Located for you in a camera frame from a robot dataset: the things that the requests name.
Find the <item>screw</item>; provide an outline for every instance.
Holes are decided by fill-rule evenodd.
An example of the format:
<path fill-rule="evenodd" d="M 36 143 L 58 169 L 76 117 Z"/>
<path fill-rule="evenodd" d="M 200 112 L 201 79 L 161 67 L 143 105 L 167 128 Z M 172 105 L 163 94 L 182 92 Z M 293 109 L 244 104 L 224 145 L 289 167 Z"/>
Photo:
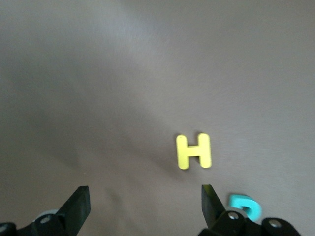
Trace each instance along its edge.
<path fill-rule="evenodd" d="M 238 219 L 238 214 L 234 211 L 231 211 L 228 213 L 228 217 L 230 217 L 230 219 L 232 220 L 237 220 Z"/>
<path fill-rule="evenodd" d="M 280 228 L 281 227 L 281 223 L 278 220 L 269 220 L 269 224 L 272 227 L 275 227 L 275 228 Z"/>
<path fill-rule="evenodd" d="M 47 215 L 45 218 L 42 218 L 42 219 L 40 220 L 40 223 L 45 224 L 45 223 L 47 223 L 48 221 L 50 221 L 50 219 L 51 219 L 51 216 L 50 216 L 50 215 Z"/>
<path fill-rule="evenodd" d="M 0 227 L 0 233 L 4 232 L 7 228 L 8 228 L 8 225 L 7 225 L 7 224 L 2 225 L 2 226 Z"/>

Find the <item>yellow letter h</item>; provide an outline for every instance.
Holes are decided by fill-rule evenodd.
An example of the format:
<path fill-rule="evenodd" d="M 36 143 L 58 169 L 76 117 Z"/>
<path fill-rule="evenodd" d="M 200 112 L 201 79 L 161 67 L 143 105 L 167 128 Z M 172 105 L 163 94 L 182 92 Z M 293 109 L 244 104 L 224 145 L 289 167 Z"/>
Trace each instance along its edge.
<path fill-rule="evenodd" d="M 199 163 L 203 168 L 211 167 L 210 137 L 205 133 L 198 135 L 198 146 L 188 146 L 187 137 L 183 134 L 176 138 L 178 166 L 182 170 L 189 168 L 189 157 L 199 156 Z"/>

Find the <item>gray surface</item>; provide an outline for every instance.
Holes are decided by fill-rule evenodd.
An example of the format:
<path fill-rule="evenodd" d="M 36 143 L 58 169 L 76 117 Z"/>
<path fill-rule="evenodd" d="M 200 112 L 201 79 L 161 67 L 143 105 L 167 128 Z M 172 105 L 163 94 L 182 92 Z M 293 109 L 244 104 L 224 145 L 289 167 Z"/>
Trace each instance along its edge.
<path fill-rule="evenodd" d="M 196 235 L 201 184 L 313 235 L 314 1 L 0 3 L 0 221 L 79 185 L 80 235 Z M 212 139 L 177 167 L 175 137 Z"/>

